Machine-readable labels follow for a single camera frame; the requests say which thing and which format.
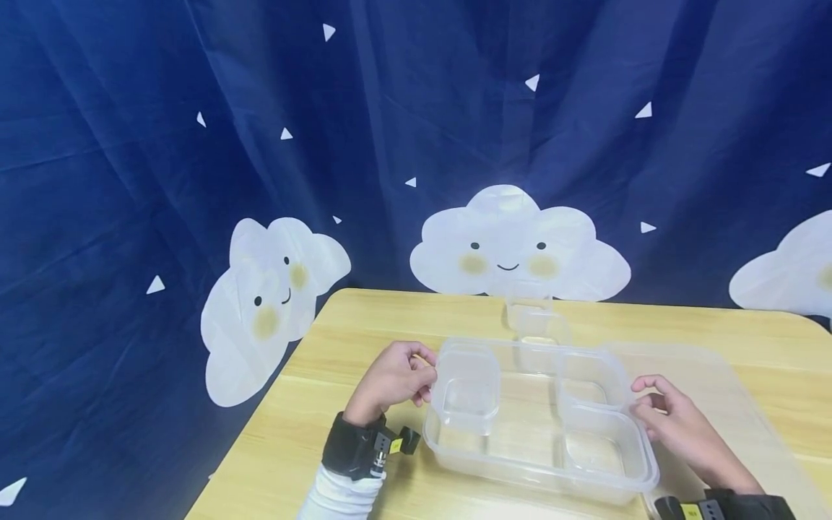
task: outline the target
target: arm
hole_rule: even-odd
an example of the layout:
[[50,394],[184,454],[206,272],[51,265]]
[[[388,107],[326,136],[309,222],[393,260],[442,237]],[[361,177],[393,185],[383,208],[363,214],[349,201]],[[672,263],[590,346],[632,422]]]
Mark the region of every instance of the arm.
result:
[[711,489],[730,520],[794,520],[782,497],[765,494],[760,483],[736,457],[691,398],[660,375],[642,375],[634,392],[654,389],[640,397],[632,413],[647,426],[651,441],[661,442],[691,467]]
[[[430,385],[436,381],[436,354],[415,341],[394,341],[367,369],[346,409],[336,422],[361,434],[393,404],[411,400],[416,406],[430,402]],[[333,441],[330,435],[328,442]],[[299,520],[364,520],[373,508],[386,475],[353,480],[337,468],[318,468]]]

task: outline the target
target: finger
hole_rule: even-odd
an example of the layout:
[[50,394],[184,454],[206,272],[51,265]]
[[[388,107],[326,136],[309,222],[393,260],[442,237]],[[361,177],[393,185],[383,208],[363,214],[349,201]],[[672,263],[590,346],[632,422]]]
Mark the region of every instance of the finger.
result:
[[430,403],[430,399],[433,398],[433,395],[430,393],[430,387],[423,386],[418,390],[419,396],[421,396],[422,400],[425,403]]
[[676,386],[663,375],[650,374],[642,375],[632,382],[633,392],[641,392],[644,389],[656,389],[662,392],[668,399],[679,399],[685,396]]
[[410,372],[413,384],[410,388],[421,389],[436,383],[436,369],[432,366],[422,366]]
[[634,404],[630,408],[630,411],[636,418],[646,424],[648,429],[653,430],[657,438],[661,437],[667,421],[670,420],[665,414],[660,414],[653,407],[647,406],[646,404]]
[[407,353],[408,357],[417,355],[427,361],[431,366],[436,366],[436,353],[425,346],[421,341],[396,341],[395,344]]
[[642,395],[640,398],[636,399],[636,402],[639,404],[645,404],[663,412],[667,411],[667,401],[665,401],[665,396],[662,394],[656,394],[654,392]]

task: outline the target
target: yellow cheek blush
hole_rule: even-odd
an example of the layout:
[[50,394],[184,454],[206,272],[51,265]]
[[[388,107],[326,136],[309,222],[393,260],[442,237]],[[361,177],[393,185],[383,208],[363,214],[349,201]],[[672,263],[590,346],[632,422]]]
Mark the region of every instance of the yellow cheek blush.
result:
[[549,255],[534,255],[528,261],[528,272],[538,278],[548,280],[557,276],[559,271],[557,262]]
[[295,287],[296,289],[303,289],[306,286],[308,279],[309,273],[306,272],[306,268],[303,264],[294,264],[291,269],[289,269],[289,280],[292,282],[292,287]]
[[826,267],[820,270],[818,274],[818,286],[832,293],[832,264],[827,264]]
[[488,268],[488,263],[481,255],[468,253],[459,259],[459,269],[469,275],[481,275]]
[[265,341],[277,331],[277,312],[271,305],[264,305],[257,310],[252,324],[252,333],[259,341]]

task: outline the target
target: wrist strap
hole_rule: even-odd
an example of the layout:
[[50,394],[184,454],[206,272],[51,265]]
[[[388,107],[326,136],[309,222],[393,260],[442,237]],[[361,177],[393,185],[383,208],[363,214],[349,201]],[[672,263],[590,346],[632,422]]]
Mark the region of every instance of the wrist strap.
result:
[[387,418],[382,415],[367,428],[360,428],[344,421],[344,412],[339,412],[324,446],[321,459],[324,468],[353,480],[369,477],[375,455],[375,436],[386,423]]
[[707,489],[705,496],[696,503],[659,498],[656,510],[661,520],[795,520],[783,497],[737,495],[730,489]]

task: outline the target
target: right hand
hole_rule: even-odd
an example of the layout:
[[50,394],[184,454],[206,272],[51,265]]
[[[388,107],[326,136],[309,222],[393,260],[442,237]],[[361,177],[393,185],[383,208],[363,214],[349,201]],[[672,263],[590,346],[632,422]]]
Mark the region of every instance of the right hand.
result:
[[366,427],[394,404],[429,403],[436,354],[418,341],[394,341],[367,369],[344,409],[344,420]]
[[691,398],[660,375],[642,375],[632,384],[633,392],[645,389],[658,392],[640,397],[631,411],[647,426],[651,441],[664,444],[711,488],[765,494]]

